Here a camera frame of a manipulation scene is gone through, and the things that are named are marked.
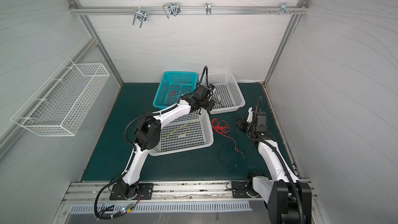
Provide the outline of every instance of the wire basket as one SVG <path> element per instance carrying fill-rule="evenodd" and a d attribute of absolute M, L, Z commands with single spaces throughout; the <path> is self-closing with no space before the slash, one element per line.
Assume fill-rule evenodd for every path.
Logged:
<path fill-rule="evenodd" d="M 208 79 L 209 84 L 213 84 L 216 87 L 213 95 L 215 105 L 210 114 L 234 112 L 240 107 L 245 106 L 245 99 L 231 72 L 209 73 Z M 205 83 L 206 77 L 202 80 L 202 84 L 204 85 Z"/>
<path fill-rule="evenodd" d="M 63 67 L 66 61 L 72 64 Z M 74 64 L 70 59 L 66 61 L 57 69 L 58 72 L 65 70 L 62 76 L 55 79 L 48 90 L 43 90 L 57 71 L 54 72 L 11 121 L 39 136 L 75 136 L 109 73 L 101 63 Z M 25 106 L 32 99 L 32 107 L 26 110 Z"/>
<path fill-rule="evenodd" d="M 177 102 L 181 94 L 192 92 L 196 88 L 198 74 L 194 72 L 165 72 L 159 84 L 153 106 L 163 110 Z"/>
<path fill-rule="evenodd" d="M 211 146 L 213 131 L 206 110 L 181 116 L 162 128 L 160 142 L 149 154 L 160 156 Z"/>

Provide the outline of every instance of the black mounting plate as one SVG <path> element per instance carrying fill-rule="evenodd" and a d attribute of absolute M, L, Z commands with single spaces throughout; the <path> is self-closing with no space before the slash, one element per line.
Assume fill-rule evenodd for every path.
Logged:
<path fill-rule="evenodd" d="M 245 184 L 246 184 L 246 182 L 238 182 L 238 181 L 231 182 L 233 198 L 259 198 L 260 197 L 259 195 L 257 197 L 250 197 L 247 194 Z"/>
<path fill-rule="evenodd" d="M 119 187 L 116 187 L 116 184 L 112 187 L 111 195 L 109 196 L 109 200 L 117 201 L 117 200 L 125 200 L 121 196 L 121 192 L 117 192 Z M 139 183 L 137 186 L 137 190 L 141 192 L 141 199 L 140 200 L 150 200 L 152 197 L 152 190 L 153 190 L 153 183 Z M 140 195 L 137 194 L 132 200 L 138 200 Z"/>

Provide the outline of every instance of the vertical metal post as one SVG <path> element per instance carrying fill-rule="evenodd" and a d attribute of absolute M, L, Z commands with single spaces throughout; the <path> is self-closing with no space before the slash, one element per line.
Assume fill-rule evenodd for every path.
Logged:
<path fill-rule="evenodd" d="M 297 7 L 307 6 L 307 4 L 308 4 L 308 0 L 298 0 Z M 279 44 L 279 47 L 275 53 L 274 59 L 272 60 L 271 66 L 269 67 L 266 79 L 263 82 L 264 86 L 267 86 L 269 81 L 271 80 L 271 77 L 276 68 L 276 65 L 278 64 L 279 59 L 281 59 L 281 56 L 282 56 L 283 52 L 285 51 L 286 45 L 287 45 L 290 37 L 292 36 L 293 31 L 294 31 L 299 19 L 300 19 L 300 15 L 292 15 L 291 16 L 290 21 L 286 27 L 285 33 L 283 35 L 283 38 L 281 40 L 281 43 Z"/>
<path fill-rule="evenodd" d="M 76 7 L 81 7 L 82 4 L 79 0 L 75 0 L 76 3 Z M 120 86 L 123 85 L 123 80 L 122 77 L 120 76 L 119 72 L 117 71 L 117 68 L 115 66 L 115 64 L 113 63 L 111 57 L 109 56 L 108 52 L 106 51 L 101 39 L 99 38 L 96 30 L 94 29 L 90 19 L 88 18 L 88 16 L 84 16 L 81 15 L 79 16 L 79 18 L 81 19 L 83 25 L 85 26 L 87 32 L 90 34 L 90 36 L 92 38 L 95 38 L 98 42 L 98 49 L 101 52 L 104 60 L 106 61 L 106 63 L 108 64 L 109 68 L 111 69 L 112 73 L 114 74 L 117 82 L 119 83 Z"/>

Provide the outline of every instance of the teal plastic basket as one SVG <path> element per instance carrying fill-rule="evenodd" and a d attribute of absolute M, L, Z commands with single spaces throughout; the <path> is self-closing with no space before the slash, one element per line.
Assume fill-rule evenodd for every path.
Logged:
<path fill-rule="evenodd" d="M 153 106 L 160 110 L 177 102 L 181 94 L 192 92 L 196 88 L 198 74 L 194 72 L 165 72 L 156 91 Z"/>

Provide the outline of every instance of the metal clamp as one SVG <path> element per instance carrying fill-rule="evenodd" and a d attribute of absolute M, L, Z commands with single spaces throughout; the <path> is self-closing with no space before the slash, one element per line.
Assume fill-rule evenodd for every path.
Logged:
<path fill-rule="evenodd" d="M 142 11 L 142 10 L 138 9 L 137 11 L 135 11 L 135 15 L 134 15 L 134 18 L 132 20 L 132 24 L 133 25 L 134 25 L 136 19 L 141 21 L 140 22 L 140 28 L 141 28 L 142 27 L 142 23 L 147 20 L 147 14 L 145 13 L 145 11 Z"/>
<path fill-rule="evenodd" d="M 287 13 L 287 14 L 291 13 L 291 11 L 288 11 L 286 9 L 286 7 L 287 7 L 287 4 L 285 2 L 283 2 L 281 5 L 281 9 L 278 11 L 280 15 L 285 14 L 285 13 Z"/>
<path fill-rule="evenodd" d="M 178 13 L 181 12 L 180 6 L 178 5 L 177 2 L 165 3 L 163 5 L 163 10 L 164 10 L 164 13 L 166 13 L 167 18 L 170 18 L 172 13 L 173 13 L 173 16 L 177 16 Z"/>
<path fill-rule="evenodd" d="M 206 7 L 206 15 L 210 15 L 211 14 L 211 5 L 210 5 L 210 3 L 207 2 L 205 4 L 205 7 Z"/>

